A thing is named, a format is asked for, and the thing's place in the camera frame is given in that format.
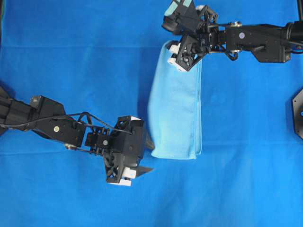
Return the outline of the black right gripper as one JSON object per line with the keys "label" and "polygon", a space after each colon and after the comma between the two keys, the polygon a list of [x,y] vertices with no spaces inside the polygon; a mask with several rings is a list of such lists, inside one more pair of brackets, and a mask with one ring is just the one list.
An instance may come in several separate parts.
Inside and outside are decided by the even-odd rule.
{"label": "black right gripper", "polygon": [[200,41],[190,35],[183,35],[180,41],[169,41],[166,48],[172,53],[168,63],[178,71],[190,71],[203,57]]}

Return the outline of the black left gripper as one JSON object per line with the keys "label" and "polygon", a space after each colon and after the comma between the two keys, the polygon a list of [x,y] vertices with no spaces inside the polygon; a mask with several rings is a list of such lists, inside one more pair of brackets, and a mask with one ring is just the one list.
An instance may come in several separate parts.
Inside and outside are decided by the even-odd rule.
{"label": "black left gripper", "polygon": [[[111,133],[113,131],[120,131],[120,129],[114,128]],[[106,168],[107,183],[131,186],[132,179],[135,179],[154,170],[153,168],[144,166],[125,166],[124,155],[111,148],[112,142],[114,140],[114,137],[111,136],[111,133],[105,135],[103,139],[103,146],[105,149],[103,158]],[[155,144],[147,131],[144,132],[143,148],[148,150],[155,149]]]}

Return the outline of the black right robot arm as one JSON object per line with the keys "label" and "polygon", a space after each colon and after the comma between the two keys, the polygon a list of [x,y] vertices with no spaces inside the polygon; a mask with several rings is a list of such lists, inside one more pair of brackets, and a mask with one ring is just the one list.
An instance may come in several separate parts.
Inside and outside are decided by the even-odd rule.
{"label": "black right robot arm", "polygon": [[166,10],[162,27],[181,36],[166,47],[168,62],[179,71],[190,71],[203,57],[223,53],[235,61],[238,53],[250,52],[259,62],[285,63],[291,54],[303,52],[303,8],[298,1],[299,20],[285,26],[243,25],[239,21],[216,22],[218,15],[208,6],[191,0],[174,0]]}

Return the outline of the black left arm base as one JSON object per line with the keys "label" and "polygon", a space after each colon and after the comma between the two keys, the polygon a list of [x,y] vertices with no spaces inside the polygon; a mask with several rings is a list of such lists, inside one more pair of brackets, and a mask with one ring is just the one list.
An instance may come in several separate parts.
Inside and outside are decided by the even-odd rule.
{"label": "black left arm base", "polygon": [[9,114],[10,106],[12,104],[12,99],[14,97],[14,92],[0,81],[0,135],[7,131],[7,126],[2,126],[7,124],[7,116]]}

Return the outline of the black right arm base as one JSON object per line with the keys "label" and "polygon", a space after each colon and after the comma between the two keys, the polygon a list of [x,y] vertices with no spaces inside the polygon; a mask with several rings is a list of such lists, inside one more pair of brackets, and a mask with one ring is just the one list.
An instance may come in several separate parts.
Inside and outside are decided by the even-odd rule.
{"label": "black right arm base", "polygon": [[303,139],[303,90],[301,89],[292,99],[294,131]]}

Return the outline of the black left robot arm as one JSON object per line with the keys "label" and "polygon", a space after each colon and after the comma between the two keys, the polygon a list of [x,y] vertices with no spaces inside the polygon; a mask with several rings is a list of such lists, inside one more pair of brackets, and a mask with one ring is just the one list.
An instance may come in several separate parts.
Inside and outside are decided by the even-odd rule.
{"label": "black left robot arm", "polygon": [[0,89],[0,132],[8,129],[33,131],[39,136],[61,142],[68,150],[102,156],[106,182],[131,186],[132,179],[153,169],[140,165],[145,149],[155,145],[144,120],[133,116],[119,117],[110,126],[88,112],[66,114],[64,106],[44,96],[33,96],[30,104],[11,97]]}

